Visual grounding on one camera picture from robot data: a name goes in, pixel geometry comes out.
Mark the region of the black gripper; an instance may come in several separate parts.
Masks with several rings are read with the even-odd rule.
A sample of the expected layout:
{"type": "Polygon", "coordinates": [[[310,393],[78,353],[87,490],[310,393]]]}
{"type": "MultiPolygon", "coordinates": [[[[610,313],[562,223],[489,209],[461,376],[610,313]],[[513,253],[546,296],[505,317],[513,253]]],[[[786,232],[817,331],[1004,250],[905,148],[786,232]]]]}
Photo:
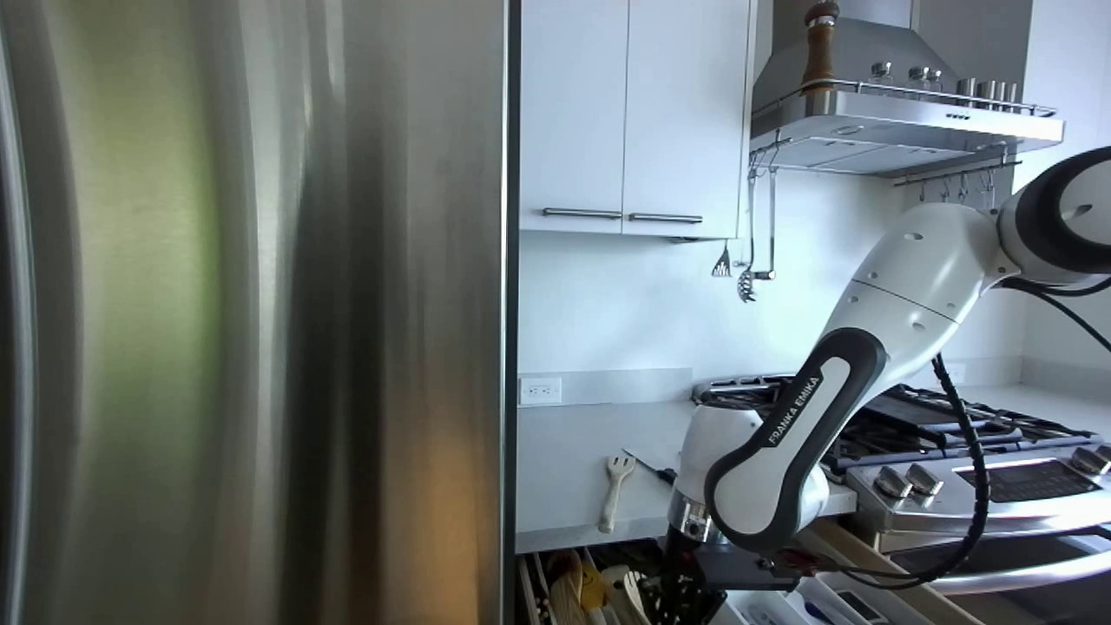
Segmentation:
{"type": "Polygon", "coordinates": [[[687,498],[674,495],[665,533],[665,625],[708,625],[726,605],[726,586],[711,577],[711,524],[687,498]]]}

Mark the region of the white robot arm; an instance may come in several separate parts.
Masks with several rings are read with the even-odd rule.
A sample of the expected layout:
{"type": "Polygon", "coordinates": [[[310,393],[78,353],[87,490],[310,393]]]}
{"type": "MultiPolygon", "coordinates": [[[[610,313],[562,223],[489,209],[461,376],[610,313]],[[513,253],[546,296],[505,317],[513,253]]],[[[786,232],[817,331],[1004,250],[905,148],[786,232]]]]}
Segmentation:
{"type": "Polygon", "coordinates": [[[876,589],[918,589],[970,562],[987,533],[989,472],[978,435],[946,369],[946,344],[989,287],[1103,290],[1111,276],[1111,148],[1060,158],[1000,211],[927,201],[862,260],[820,340],[766,412],[695,415],[681,446],[671,533],[703,547],[711,533],[754,559],[778,559],[822,513],[822,453],[877,393],[931,365],[974,451],[977,498],[963,541],[931,568],[882,577],[876,589]]]}

